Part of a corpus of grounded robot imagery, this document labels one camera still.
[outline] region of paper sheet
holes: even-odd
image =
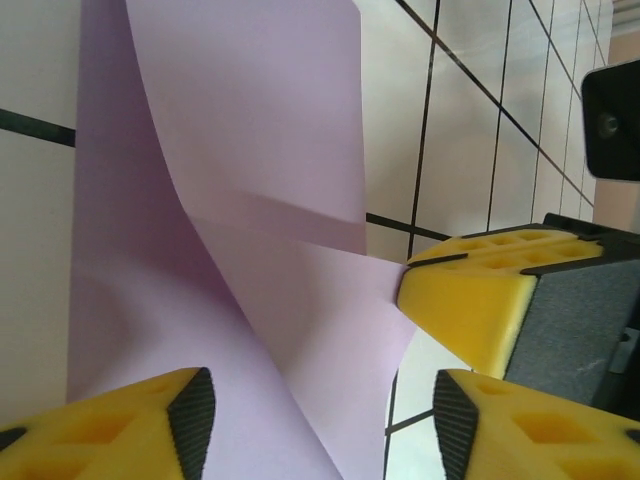
[[[357,10],[127,6],[135,52],[123,0],[83,3],[70,399],[204,365],[205,478],[381,478],[414,327],[393,305],[402,267],[352,253]]]

